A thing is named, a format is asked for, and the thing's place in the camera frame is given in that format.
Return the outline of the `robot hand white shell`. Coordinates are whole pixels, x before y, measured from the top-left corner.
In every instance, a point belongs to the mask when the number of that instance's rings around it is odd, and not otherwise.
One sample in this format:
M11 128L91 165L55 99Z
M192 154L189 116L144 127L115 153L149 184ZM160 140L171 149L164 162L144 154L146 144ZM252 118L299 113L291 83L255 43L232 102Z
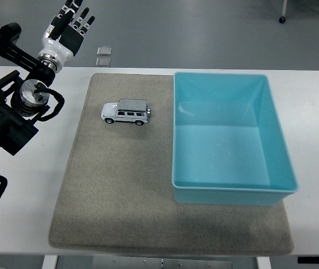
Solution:
M39 59L48 59L60 68L78 53L85 34L95 20L94 16L87 16L87 7L77 15L81 5L82 1L66 1L53 17L44 32Z

